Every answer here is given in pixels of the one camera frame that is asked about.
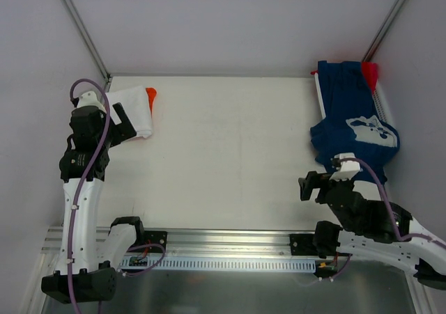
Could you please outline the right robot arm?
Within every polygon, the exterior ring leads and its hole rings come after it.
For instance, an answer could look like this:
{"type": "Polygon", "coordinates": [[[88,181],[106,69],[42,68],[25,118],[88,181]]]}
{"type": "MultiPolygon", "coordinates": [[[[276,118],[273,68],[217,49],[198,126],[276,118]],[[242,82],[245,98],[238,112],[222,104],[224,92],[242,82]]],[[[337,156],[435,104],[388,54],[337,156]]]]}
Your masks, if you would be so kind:
{"type": "Polygon", "coordinates": [[[327,258],[361,256],[396,267],[427,287],[445,289],[445,243],[432,235],[407,210],[366,199],[353,180],[333,180],[328,173],[308,172],[298,180],[300,199],[327,205],[338,222],[319,221],[312,237],[296,246],[302,255],[327,258]]]}

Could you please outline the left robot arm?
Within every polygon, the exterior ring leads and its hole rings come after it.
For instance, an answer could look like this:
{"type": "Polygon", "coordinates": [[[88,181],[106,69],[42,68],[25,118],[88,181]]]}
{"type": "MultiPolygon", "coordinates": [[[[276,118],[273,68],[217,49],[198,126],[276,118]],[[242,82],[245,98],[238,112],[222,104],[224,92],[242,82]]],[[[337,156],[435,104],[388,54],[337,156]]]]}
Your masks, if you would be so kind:
{"type": "Polygon", "coordinates": [[[122,104],[112,108],[119,124],[107,120],[105,110],[95,105],[80,105],[71,112],[72,134],[59,162],[65,198],[62,244],[54,272],[41,281],[41,290],[62,304],[111,300],[118,264],[127,250],[138,251],[146,242],[139,217],[119,217],[105,242],[97,243],[109,149],[136,135],[122,104]]]}

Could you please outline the white t shirt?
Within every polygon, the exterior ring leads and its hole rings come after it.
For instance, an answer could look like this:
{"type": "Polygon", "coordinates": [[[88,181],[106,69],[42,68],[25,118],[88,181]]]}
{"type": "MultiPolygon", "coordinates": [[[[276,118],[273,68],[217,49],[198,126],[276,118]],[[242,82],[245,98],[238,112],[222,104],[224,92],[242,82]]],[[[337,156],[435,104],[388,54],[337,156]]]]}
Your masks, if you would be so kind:
{"type": "Polygon", "coordinates": [[[136,131],[137,138],[147,139],[153,133],[149,96],[143,86],[108,92],[110,106],[120,103],[136,131]]]}

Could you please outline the orange t shirt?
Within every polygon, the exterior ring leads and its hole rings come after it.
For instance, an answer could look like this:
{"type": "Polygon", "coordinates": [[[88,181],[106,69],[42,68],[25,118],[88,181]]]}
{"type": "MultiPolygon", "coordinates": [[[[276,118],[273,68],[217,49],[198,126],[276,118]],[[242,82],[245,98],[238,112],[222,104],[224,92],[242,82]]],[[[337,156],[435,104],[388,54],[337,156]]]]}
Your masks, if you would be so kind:
{"type": "Polygon", "coordinates": [[[150,87],[150,88],[146,88],[146,93],[148,96],[148,104],[149,104],[150,112],[153,113],[153,103],[156,99],[157,91],[155,88],[150,87]]]}

